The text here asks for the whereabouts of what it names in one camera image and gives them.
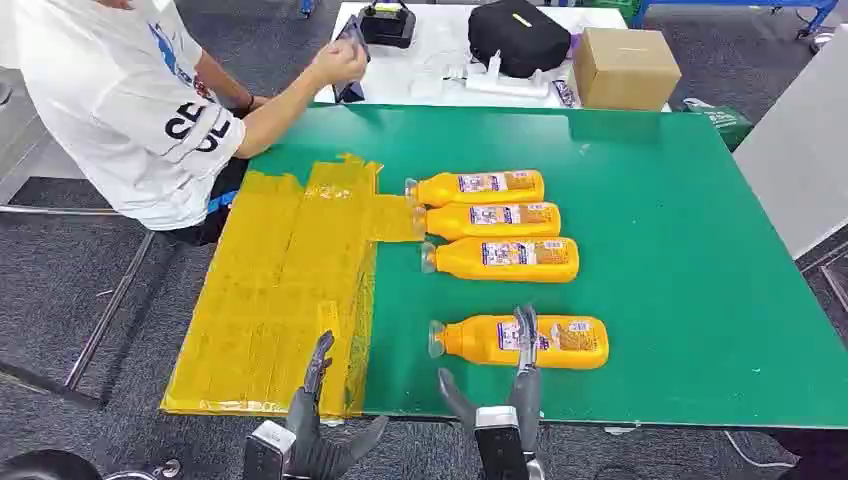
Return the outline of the person's right hand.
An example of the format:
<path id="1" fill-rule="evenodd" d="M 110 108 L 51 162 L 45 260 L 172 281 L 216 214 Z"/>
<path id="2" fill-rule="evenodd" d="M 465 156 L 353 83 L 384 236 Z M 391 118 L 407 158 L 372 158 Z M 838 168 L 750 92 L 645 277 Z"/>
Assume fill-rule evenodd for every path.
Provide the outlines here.
<path id="1" fill-rule="evenodd" d="M 366 68 L 367 55 L 364 48 L 350 39 L 336 40 L 325 45 L 309 67 L 322 86 L 359 81 Z"/>

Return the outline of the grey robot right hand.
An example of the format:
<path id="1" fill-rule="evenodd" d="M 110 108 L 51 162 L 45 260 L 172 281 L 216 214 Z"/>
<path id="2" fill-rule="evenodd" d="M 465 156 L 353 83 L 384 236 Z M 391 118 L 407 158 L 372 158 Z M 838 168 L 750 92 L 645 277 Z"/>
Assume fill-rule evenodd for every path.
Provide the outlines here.
<path id="1" fill-rule="evenodd" d="M 515 410 L 516 438 L 525 463 L 536 459 L 537 434 L 540 413 L 540 371 L 537 357 L 537 314 L 529 304 L 519 305 L 513 312 L 518 325 L 519 357 L 517 372 L 507 404 Z M 494 426 L 477 425 L 481 407 L 474 405 L 457 387 L 453 374 L 447 368 L 438 369 L 439 391 L 451 412 L 468 430 L 492 430 Z"/>

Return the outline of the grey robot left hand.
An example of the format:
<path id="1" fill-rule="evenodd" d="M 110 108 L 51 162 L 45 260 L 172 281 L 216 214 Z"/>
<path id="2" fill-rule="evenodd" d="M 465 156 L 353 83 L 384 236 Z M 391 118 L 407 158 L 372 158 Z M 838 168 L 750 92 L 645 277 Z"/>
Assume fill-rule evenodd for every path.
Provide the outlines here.
<path id="1" fill-rule="evenodd" d="M 326 369 L 332 364 L 327 356 L 334 343 L 330 330 L 323 332 L 315 345 L 303 384 L 295 391 L 289 406 L 286 429 L 295 434 L 287 479 L 339 479 L 380 442 L 389 418 L 379 416 L 358 434 L 343 442 L 332 442 L 320 433 L 318 406 Z"/>

